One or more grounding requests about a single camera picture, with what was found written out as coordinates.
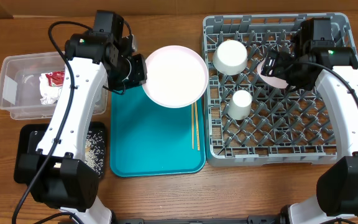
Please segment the cream shallow bowl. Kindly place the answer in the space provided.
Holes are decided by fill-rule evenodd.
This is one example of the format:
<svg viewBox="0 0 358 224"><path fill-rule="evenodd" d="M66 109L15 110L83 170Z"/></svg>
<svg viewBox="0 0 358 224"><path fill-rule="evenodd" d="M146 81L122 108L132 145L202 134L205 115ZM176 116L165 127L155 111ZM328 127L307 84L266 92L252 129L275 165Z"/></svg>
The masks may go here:
<svg viewBox="0 0 358 224"><path fill-rule="evenodd" d="M225 75L237 75L247 66L247 49L237 40L222 42L213 54L215 69Z"/></svg>

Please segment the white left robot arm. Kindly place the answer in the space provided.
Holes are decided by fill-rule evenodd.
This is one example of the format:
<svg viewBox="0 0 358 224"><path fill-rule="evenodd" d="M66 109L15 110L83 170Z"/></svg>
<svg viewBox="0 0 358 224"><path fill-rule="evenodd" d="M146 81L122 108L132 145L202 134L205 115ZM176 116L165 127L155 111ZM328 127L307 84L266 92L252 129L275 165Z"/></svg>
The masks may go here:
<svg viewBox="0 0 358 224"><path fill-rule="evenodd" d="M24 195L76 223L116 222L98 198L99 176L85 162L85 142L95 96L102 89L123 95L147 80L134 36L123 34L128 28L119 14L98 11L93 26L58 50L65 78L55 111L37 146L17 156L14 177L26 184Z"/></svg>

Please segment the cream plastic cup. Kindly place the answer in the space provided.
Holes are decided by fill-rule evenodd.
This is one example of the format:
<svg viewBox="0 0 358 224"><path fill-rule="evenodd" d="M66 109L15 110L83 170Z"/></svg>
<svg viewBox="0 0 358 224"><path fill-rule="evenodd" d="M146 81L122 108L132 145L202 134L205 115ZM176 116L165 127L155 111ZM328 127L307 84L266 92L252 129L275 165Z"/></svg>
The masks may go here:
<svg viewBox="0 0 358 224"><path fill-rule="evenodd" d="M229 102L228 116L235 120L242 120L250 115L252 96L246 90L236 91Z"/></svg>

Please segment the pink round plate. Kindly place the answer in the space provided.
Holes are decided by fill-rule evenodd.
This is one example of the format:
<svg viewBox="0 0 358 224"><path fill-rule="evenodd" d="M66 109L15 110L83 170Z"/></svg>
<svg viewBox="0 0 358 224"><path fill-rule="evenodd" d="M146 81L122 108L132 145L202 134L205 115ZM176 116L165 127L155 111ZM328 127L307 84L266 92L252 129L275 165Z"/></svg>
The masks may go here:
<svg viewBox="0 0 358 224"><path fill-rule="evenodd" d="M208 68L194 50L168 45L152 52L145 60L145 94L166 108L183 108L195 103L206 91Z"/></svg>

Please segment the pink food bowl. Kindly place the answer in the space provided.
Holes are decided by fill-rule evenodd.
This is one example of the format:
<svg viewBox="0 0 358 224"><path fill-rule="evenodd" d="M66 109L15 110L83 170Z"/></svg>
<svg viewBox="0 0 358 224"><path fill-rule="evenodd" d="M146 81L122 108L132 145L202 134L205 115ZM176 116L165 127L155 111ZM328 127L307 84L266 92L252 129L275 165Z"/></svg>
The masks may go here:
<svg viewBox="0 0 358 224"><path fill-rule="evenodd" d="M259 77L262 79L262 81L274 88L285 89L288 86L288 83L285 80L279 79L277 77L268 77L261 74L264 62L265 59L263 59L257 66L257 73L259 74Z"/></svg>

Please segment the red snack wrapper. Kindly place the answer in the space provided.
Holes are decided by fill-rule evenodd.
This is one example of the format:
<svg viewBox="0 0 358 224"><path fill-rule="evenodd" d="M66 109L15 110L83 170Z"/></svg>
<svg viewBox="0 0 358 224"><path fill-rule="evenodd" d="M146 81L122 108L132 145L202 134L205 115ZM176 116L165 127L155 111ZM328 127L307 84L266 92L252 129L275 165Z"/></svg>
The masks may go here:
<svg viewBox="0 0 358 224"><path fill-rule="evenodd" d="M55 71L55 72L49 72L45 74L48 84L51 87L58 87L62 86L65 78L65 72L64 71Z"/></svg>

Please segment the white napkin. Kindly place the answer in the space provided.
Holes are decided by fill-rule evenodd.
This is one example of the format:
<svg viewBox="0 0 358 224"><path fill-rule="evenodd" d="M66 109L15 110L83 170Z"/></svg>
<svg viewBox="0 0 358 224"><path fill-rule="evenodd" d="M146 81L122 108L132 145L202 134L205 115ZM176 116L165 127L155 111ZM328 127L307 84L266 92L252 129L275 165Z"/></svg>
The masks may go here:
<svg viewBox="0 0 358 224"><path fill-rule="evenodd" d="M62 88L60 86L50 86L48 78L45 73L42 73L40 78L40 102L42 105L52 105L58 101Z"/></svg>

